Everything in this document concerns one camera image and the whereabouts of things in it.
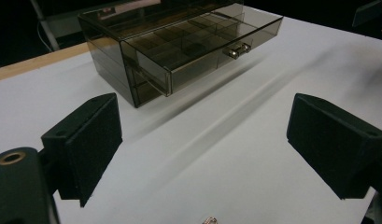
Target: wooden table edge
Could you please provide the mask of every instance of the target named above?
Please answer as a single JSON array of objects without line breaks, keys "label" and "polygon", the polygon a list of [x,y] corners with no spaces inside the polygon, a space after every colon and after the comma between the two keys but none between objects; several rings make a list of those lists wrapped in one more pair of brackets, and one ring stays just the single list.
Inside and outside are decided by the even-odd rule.
[{"label": "wooden table edge", "polygon": [[77,56],[89,51],[87,43],[75,45],[67,49],[61,49],[49,54],[35,57],[23,62],[14,63],[0,68],[0,80],[35,70],[37,68],[57,63],[67,58]]}]

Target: table surface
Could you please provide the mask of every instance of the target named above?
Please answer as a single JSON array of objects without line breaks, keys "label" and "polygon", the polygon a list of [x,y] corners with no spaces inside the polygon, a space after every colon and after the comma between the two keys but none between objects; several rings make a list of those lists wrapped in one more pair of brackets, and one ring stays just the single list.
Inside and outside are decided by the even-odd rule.
[{"label": "table surface", "polygon": [[[89,52],[0,78],[0,152],[114,92]],[[62,223],[361,223],[287,142],[296,92],[382,130],[382,41],[290,18],[277,37],[170,97],[119,97],[124,142],[84,208],[54,194]]]}]

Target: black bracket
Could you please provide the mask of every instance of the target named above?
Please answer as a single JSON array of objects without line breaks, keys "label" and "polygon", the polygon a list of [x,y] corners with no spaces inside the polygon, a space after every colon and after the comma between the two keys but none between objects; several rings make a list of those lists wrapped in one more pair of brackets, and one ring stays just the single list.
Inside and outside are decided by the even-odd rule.
[{"label": "black bracket", "polygon": [[318,97],[297,93],[289,143],[341,198],[382,196],[382,131]]},{"label": "black bracket", "polygon": [[0,223],[59,223],[52,193],[83,207],[121,139],[115,93],[87,101],[47,133],[44,149],[0,154]]}]

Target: transparent drawer box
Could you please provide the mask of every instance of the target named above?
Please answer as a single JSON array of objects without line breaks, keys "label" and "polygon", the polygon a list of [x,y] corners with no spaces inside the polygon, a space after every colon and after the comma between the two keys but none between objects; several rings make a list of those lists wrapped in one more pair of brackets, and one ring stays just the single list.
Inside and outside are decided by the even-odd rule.
[{"label": "transparent drawer box", "polygon": [[135,107],[250,52],[281,21],[238,0],[139,0],[79,15],[97,71]]}]

